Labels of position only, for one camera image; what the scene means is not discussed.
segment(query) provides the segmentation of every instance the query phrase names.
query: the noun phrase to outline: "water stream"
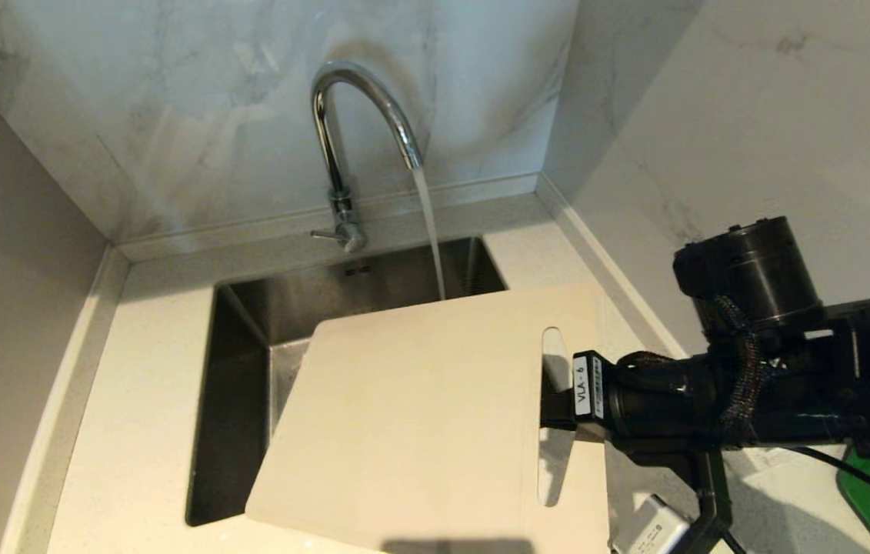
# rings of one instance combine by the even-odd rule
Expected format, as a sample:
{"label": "water stream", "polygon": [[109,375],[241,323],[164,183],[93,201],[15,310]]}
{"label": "water stream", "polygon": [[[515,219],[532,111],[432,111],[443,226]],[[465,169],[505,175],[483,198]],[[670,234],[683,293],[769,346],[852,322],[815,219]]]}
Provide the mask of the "water stream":
{"label": "water stream", "polygon": [[425,227],[428,228],[428,240],[432,244],[432,256],[435,257],[435,274],[438,275],[438,297],[445,299],[445,277],[442,274],[442,256],[438,252],[438,233],[435,232],[435,212],[432,211],[431,196],[428,195],[428,182],[425,180],[424,168],[411,169],[414,175],[414,185],[418,187],[421,197],[421,210],[425,213]]}

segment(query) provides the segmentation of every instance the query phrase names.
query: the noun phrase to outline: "chrome faucet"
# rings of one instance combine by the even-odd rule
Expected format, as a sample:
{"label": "chrome faucet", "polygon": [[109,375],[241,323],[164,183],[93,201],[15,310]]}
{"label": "chrome faucet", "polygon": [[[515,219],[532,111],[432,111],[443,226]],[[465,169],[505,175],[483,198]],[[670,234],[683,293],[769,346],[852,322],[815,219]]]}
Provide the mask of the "chrome faucet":
{"label": "chrome faucet", "polygon": [[325,168],[329,178],[332,179],[332,190],[329,190],[328,200],[332,205],[332,214],[335,218],[335,232],[312,231],[312,236],[335,239],[346,252],[356,252],[365,246],[367,236],[363,234],[356,218],[353,192],[342,182],[325,108],[326,92],[332,85],[340,82],[354,85],[374,102],[397,139],[397,148],[400,148],[400,155],[407,164],[407,169],[421,167],[421,151],[400,105],[373,74],[349,61],[327,61],[322,69],[318,70],[315,84],[312,86],[312,114],[315,116],[315,127],[318,129],[318,143],[322,144]]}

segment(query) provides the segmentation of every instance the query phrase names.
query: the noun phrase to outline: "sink basin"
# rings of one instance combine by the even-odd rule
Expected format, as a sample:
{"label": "sink basin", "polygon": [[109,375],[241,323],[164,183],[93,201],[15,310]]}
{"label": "sink basin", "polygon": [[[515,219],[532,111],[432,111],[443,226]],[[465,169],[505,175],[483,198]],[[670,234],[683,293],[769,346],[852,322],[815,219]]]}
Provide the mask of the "sink basin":
{"label": "sink basin", "polygon": [[[481,239],[442,242],[441,252],[450,299],[505,290]],[[185,521],[244,512],[319,323],[437,301],[428,246],[218,287]]]}

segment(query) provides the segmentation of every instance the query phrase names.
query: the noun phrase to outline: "white cutting board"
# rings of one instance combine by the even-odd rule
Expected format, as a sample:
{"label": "white cutting board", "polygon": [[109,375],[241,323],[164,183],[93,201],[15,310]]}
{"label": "white cutting board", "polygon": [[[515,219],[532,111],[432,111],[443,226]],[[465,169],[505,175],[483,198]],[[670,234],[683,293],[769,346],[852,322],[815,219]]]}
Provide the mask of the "white cutting board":
{"label": "white cutting board", "polygon": [[604,551],[603,445],[575,443],[558,505],[537,494],[542,336],[600,348],[603,302],[582,284],[323,322],[247,515],[377,550]]}

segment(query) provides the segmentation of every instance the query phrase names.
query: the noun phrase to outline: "device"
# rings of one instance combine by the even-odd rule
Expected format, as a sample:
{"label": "device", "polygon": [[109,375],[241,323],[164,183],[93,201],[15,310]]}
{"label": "device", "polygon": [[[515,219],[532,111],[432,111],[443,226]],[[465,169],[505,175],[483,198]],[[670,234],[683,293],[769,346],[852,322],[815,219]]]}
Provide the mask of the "device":
{"label": "device", "polygon": [[544,396],[541,426],[606,439],[673,470],[698,518],[671,552],[712,549],[732,525],[721,450],[852,442],[870,459],[870,299],[824,305],[786,217],[735,225],[678,250],[705,354],[572,359],[572,388]]}
{"label": "device", "polygon": [[634,518],[610,541],[617,554],[667,554],[688,530],[688,520],[657,495],[646,497]]}

